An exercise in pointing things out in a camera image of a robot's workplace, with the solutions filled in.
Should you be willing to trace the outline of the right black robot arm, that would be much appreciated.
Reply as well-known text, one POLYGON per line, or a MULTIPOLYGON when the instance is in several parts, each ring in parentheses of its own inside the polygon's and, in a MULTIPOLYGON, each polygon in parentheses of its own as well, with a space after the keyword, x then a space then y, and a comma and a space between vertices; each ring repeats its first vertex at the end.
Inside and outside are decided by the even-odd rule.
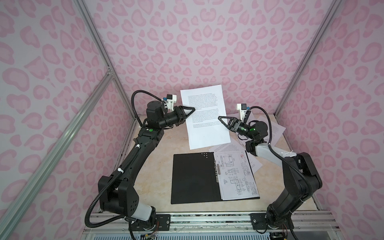
POLYGON ((266 230, 277 229, 283 225, 290 231, 294 229, 292 215, 315 191, 323 186, 321 177, 308 153, 288 153, 272 146, 272 122, 253 121, 248 125, 235 117, 219 116, 218 120, 231 132, 248 139, 246 152, 267 160, 282 163, 284 190, 267 207, 266 230))

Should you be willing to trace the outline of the red and black folder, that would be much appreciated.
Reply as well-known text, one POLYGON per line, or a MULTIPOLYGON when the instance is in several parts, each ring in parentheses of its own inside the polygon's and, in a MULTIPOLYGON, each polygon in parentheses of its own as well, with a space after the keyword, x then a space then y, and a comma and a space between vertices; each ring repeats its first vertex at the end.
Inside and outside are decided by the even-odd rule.
POLYGON ((171 204, 222 201, 214 152, 174 155, 171 204))

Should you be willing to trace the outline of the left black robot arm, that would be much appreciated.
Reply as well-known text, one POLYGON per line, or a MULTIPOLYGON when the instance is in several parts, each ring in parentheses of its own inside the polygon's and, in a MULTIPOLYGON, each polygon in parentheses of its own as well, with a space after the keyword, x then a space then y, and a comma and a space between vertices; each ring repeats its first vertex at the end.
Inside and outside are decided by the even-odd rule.
POLYGON ((156 209, 140 202, 134 185, 137 176, 149 155, 161 141, 165 129, 182 125, 195 112, 193 107, 175 106, 168 112, 165 101, 152 101, 147 105, 147 117, 134 139, 135 146, 120 166, 109 176, 98 182, 99 193, 85 215, 88 228, 98 228, 119 219, 137 222, 142 228, 151 230, 156 225, 156 209), (99 223, 91 222, 91 213, 99 204, 103 211, 116 216, 99 223))

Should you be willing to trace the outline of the technical drawing sheet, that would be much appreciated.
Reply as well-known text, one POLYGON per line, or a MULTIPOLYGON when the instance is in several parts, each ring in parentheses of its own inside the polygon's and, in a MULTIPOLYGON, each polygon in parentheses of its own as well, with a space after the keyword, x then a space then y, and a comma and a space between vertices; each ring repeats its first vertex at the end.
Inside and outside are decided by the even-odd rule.
POLYGON ((223 201, 260 198, 245 151, 215 152, 214 158, 223 201))

